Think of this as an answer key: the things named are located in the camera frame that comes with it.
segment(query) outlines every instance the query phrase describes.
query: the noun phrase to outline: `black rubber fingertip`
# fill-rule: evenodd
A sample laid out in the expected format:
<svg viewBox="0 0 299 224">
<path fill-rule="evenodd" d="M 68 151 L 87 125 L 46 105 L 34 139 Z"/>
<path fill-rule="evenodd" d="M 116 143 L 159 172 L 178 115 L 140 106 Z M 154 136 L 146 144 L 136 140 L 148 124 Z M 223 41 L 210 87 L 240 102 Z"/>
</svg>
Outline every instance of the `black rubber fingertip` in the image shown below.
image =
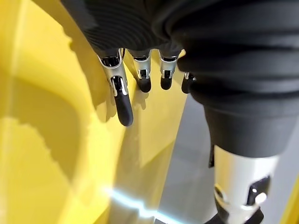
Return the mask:
<svg viewBox="0 0 299 224">
<path fill-rule="evenodd" d="M 137 80 L 137 84 L 139 89 L 142 92 L 149 92 L 151 89 L 151 82 L 150 82 L 150 78 L 142 78 L 142 79 L 138 79 Z"/>
<path fill-rule="evenodd" d="M 169 90 L 171 87 L 172 79 L 171 78 L 162 78 L 161 77 L 161 87 L 164 90 Z"/>
<path fill-rule="evenodd" d="M 191 83 L 192 83 L 192 79 L 183 78 L 183 82 L 182 82 L 183 93 L 186 93 L 186 94 L 190 93 L 189 87 L 190 87 Z"/>
<path fill-rule="evenodd" d="M 133 123 L 133 112 L 129 95 L 118 93 L 115 99 L 118 119 L 124 126 L 130 126 Z"/>
</svg>

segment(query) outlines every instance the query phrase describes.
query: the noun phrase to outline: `yellow wall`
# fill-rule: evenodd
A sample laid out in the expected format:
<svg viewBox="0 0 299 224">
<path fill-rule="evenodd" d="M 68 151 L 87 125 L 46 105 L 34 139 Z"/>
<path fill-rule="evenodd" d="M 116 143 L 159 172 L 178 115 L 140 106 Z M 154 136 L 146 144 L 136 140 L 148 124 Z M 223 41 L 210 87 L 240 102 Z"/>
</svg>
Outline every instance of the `yellow wall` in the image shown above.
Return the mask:
<svg viewBox="0 0 299 224">
<path fill-rule="evenodd" d="M 100 63 L 58 0 L 1 0 L 0 223 L 143 223 L 111 202 L 119 189 L 158 207 L 185 102 L 176 72 L 137 90 L 125 67 L 134 123 L 123 127 Z"/>
<path fill-rule="evenodd" d="M 299 224 L 299 176 L 290 195 L 281 224 Z"/>
</svg>

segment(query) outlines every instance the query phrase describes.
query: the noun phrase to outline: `robotic arm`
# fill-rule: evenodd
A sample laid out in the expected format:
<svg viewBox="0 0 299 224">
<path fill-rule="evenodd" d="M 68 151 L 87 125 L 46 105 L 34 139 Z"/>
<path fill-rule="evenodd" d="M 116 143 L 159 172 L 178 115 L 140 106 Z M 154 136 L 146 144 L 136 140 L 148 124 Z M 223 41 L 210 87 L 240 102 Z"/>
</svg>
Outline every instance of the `robotic arm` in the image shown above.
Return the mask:
<svg viewBox="0 0 299 224">
<path fill-rule="evenodd" d="M 167 90 L 185 49 L 178 60 L 182 89 L 205 108 L 218 216 L 243 224 L 260 213 L 299 113 L 299 1 L 62 3 L 98 55 L 125 126 L 133 114 L 119 49 L 129 49 L 144 92 L 150 91 L 150 50 L 160 51 Z"/>
</svg>

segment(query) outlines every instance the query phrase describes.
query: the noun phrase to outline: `robotic finger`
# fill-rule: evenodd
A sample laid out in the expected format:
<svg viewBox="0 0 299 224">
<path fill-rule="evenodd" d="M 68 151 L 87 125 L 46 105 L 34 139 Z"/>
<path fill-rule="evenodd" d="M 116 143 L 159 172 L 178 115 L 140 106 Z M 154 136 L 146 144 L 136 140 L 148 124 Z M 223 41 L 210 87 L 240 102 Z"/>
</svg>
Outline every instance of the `robotic finger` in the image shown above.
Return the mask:
<svg viewBox="0 0 299 224">
<path fill-rule="evenodd" d="M 151 89 L 150 82 L 150 54 L 151 50 L 135 51 L 129 50 L 134 59 L 134 65 L 137 71 L 137 85 L 142 92 L 149 92 Z"/>
<path fill-rule="evenodd" d="M 99 57 L 103 66 L 107 81 L 114 94 L 117 115 L 124 126 L 133 123 L 133 112 L 128 93 L 128 81 L 121 57 L 121 51 L 116 55 Z"/>
</svg>

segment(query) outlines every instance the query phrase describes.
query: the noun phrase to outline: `ribbed black cover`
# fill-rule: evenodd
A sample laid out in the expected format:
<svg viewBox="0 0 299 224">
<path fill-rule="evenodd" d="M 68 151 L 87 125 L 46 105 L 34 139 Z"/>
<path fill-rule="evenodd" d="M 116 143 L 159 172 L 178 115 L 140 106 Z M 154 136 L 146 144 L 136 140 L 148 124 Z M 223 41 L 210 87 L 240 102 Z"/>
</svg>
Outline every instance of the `ribbed black cover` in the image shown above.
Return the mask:
<svg viewBox="0 0 299 224">
<path fill-rule="evenodd" d="M 62 0 L 62 3 L 98 55 L 111 49 L 145 50 L 166 43 L 151 31 L 142 0 Z"/>
</svg>

